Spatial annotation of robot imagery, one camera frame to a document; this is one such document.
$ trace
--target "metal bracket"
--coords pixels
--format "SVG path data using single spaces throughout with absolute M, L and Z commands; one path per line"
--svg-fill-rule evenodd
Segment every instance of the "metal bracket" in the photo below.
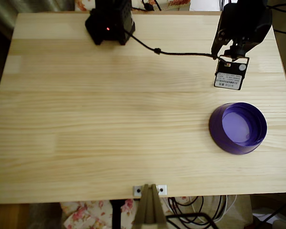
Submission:
M 157 191 L 159 196 L 166 196 L 167 195 L 167 187 L 166 185 L 157 185 Z M 134 186 L 133 187 L 133 195 L 135 197 L 141 197 L 143 191 L 143 186 Z

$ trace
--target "label sticker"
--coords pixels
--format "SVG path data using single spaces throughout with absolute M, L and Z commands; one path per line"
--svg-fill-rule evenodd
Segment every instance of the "label sticker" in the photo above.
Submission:
M 217 73 L 214 86 L 238 90 L 241 82 L 242 82 L 241 75 Z

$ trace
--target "barcode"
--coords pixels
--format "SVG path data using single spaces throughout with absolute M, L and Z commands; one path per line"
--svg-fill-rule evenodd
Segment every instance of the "barcode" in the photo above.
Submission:
M 228 83 L 219 83 L 219 86 L 233 87 L 232 84 L 228 84 Z
M 227 80 L 216 80 L 216 81 L 224 82 L 224 83 L 232 83 L 232 84 L 237 84 L 238 83 L 238 82 L 227 81 Z

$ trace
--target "wood grain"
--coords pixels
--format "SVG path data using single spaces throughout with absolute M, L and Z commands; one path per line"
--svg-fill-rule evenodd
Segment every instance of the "wood grain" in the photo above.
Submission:
M 248 53 L 241 91 L 214 88 L 217 62 L 155 55 L 133 39 L 95 46 L 88 14 L 20 14 L 0 85 L 0 203 L 286 192 L 286 79 L 273 31 Z M 134 15 L 167 52 L 210 52 L 218 15 Z M 260 109 L 268 133 L 235 156 L 208 119 L 228 102 Z

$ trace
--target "black device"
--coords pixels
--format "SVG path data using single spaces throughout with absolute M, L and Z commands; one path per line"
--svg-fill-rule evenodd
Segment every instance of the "black device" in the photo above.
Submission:
M 246 53 L 261 43 L 272 25 L 272 12 L 267 0 L 238 0 L 228 3 L 220 16 L 211 53 L 217 56 L 223 45 L 231 40 L 230 49 L 221 57 L 231 58 L 231 62 L 218 62 L 215 87 L 240 90 L 248 67 Z M 245 62 L 236 60 L 245 58 Z
M 103 40 L 119 41 L 125 45 L 129 34 L 135 31 L 131 0 L 95 0 L 95 9 L 90 12 L 85 26 L 95 44 Z

